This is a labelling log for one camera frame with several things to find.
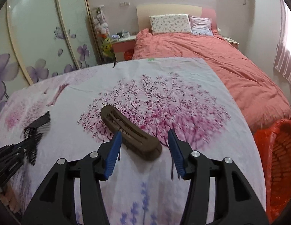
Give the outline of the floral white pillow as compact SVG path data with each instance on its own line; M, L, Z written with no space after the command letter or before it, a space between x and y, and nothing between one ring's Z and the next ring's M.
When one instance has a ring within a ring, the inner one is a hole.
M188 14L165 14L150 16L150 25L152 33L185 33L191 34L192 29Z

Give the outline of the left pink nightstand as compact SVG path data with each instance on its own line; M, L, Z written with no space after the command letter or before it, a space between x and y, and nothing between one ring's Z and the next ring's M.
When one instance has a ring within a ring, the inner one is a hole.
M112 43L112 48L115 53L115 59L117 62L125 60L124 53L128 50L134 49L136 44L136 36L129 36L127 38L121 38Z

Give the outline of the bed with salmon duvet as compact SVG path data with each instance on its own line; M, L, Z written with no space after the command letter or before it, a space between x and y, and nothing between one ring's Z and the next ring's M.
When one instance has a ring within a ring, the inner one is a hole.
M291 106L279 86L218 34L153 35L144 29L136 35L134 59L163 57L203 59L229 90L253 133L291 118Z

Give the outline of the cream pink headboard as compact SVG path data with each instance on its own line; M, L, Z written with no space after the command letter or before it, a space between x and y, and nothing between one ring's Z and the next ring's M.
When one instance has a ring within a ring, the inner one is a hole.
M211 18L212 30L217 29L216 12L213 9L202 8L192 5L176 5L176 4L152 4L139 5L136 7L139 30L151 30L150 16L165 14L188 14L191 16Z

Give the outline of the brown hair clip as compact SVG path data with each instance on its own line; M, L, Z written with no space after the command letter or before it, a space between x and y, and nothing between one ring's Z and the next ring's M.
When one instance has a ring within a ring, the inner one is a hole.
M104 106L100 116L110 131L122 133L123 144L136 155L146 161L159 158L162 153L160 141L132 123L116 107Z

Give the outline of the pink window curtain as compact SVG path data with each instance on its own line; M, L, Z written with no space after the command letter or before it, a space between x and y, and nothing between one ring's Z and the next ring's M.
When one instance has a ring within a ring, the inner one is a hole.
M281 27L274 68L291 86L291 10L280 0Z

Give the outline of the floral pink purple tablecloth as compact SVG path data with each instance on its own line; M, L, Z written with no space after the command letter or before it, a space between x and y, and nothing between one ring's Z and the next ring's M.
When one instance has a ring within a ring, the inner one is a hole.
M101 183L111 224L179 224L189 183L172 166L167 147L171 128L208 158L232 158L265 204L265 179L253 135L211 66L199 58L151 58L56 76L14 92L2 103L0 147L19 143L31 122L46 112L51 116L35 164L25 163L0 197L12 212L26 209L59 158L81 159L110 140L112 133L100 116L107 105L162 145L154 161L122 147L112 176Z

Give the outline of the sliding floral wardrobe door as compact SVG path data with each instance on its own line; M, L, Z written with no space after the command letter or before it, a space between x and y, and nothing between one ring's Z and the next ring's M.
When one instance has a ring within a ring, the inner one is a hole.
M0 111L15 91L98 63L87 0L0 0Z

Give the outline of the right nightstand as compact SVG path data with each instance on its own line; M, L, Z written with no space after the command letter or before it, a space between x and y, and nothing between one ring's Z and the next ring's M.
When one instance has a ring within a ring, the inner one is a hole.
M239 43L236 42L235 40L228 38L228 37L223 37L230 45L232 45L233 47L235 47L236 49L239 50Z

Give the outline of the hanging plush toys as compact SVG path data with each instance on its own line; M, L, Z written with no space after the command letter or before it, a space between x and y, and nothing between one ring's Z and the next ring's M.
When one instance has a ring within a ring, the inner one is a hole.
M109 26L105 18L103 6L93 9L93 26L104 62L114 61L115 54L113 52Z

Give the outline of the pink striped pillow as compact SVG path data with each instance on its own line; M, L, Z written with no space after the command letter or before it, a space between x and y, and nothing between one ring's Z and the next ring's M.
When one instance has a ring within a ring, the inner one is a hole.
M197 36L213 36L212 19L189 15L191 31Z

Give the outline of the red plastic laundry basket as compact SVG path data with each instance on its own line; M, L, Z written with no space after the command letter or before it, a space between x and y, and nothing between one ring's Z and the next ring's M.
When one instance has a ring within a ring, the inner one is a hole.
M291 120L258 130L254 140L265 177L266 214L273 222L291 199Z

